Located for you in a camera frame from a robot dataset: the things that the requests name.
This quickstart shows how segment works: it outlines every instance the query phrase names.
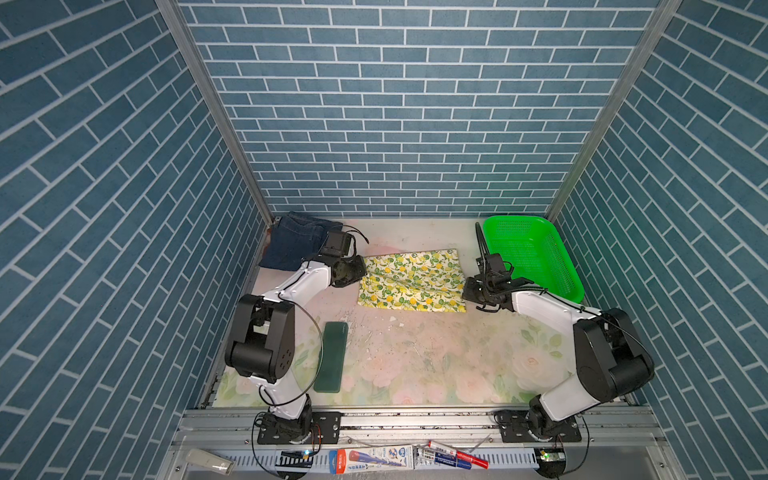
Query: dark blue denim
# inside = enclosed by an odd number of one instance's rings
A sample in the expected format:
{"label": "dark blue denim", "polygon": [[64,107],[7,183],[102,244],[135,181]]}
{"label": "dark blue denim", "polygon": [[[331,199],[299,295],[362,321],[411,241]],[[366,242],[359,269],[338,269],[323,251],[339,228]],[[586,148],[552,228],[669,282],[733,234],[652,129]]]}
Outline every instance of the dark blue denim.
{"label": "dark blue denim", "polygon": [[341,226],[339,222],[289,212],[272,228],[270,245],[259,266],[291,272],[298,270],[302,259],[320,252],[328,230]]}

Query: yellow floral fabric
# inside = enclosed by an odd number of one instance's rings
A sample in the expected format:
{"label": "yellow floral fabric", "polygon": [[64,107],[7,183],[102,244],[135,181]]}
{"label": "yellow floral fabric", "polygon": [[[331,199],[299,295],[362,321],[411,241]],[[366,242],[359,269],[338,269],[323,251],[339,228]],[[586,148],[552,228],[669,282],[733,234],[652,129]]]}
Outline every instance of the yellow floral fabric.
{"label": "yellow floral fabric", "polygon": [[358,305],[423,312],[467,311],[456,250],[366,257]]}

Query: product box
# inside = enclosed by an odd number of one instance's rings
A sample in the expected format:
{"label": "product box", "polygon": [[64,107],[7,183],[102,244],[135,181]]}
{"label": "product box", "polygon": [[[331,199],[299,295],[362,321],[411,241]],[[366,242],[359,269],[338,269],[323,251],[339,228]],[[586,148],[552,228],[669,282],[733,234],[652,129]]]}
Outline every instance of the product box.
{"label": "product box", "polygon": [[328,454],[331,473],[413,470],[413,445],[338,449]]}

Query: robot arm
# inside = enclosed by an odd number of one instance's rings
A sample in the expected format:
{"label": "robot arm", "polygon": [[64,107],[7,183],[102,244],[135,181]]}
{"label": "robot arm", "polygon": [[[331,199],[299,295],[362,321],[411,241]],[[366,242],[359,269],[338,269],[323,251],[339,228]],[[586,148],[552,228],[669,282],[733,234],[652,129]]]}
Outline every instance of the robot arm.
{"label": "robot arm", "polygon": [[512,279],[513,267],[507,269],[498,253],[489,253],[479,223],[475,229],[480,274],[467,279],[463,297],[482,304],[478,310],[516,311],[574,337],[576,374],[530,401],[528,426],[535,437],[552,438],[573,423],[573,415],[633,392],[653,378],[654,361],[637,341],[637,330],[623,310],[574,305],[528,279]]}
{"label": "robot arm", "polygon": [[[303,262],[288,280],[262,295],[244,295],[235,309],[224,362],[239,375],[250,377],[260,393],[264,391],[271,407],[263,421],[288,439],[306,437],[312,415],[310,397],[290,369],[296,347],[296,305],[306,305],[329,286],[347,286],[366,275],[360,255],[345,257],[353,241],[351,233],[331,230],[320,253]],[[265,322],[270,323],[266,334],[253,331]]]}

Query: gray floor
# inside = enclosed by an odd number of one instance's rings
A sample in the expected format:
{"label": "gray floor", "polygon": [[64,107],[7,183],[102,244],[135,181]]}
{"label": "gray floor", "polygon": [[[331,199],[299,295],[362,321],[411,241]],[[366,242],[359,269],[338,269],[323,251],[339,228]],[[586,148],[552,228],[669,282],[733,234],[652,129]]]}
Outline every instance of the gray floor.
{"label": "gray floor", "polygon": [[[568,449],[568,467],[572,468],[581,461],[583,449]],[[329,480],[330,474],[309,474],[304,478]],[[186,480],[221,480],[223,477],[213,472],[188,472]],[[264,472],[233,472],[233,480],[276,480]],[[377,472],[346,474],[343,480],[539,480],[542,478],[534,470],[422,470],[418,472]],[[621,480],[657,480],[657,476],[642,447],[600,447],[592,448],[589,457],[579,470],[564,477],[566,480],[595,480],[596,478],[621,478]]]}

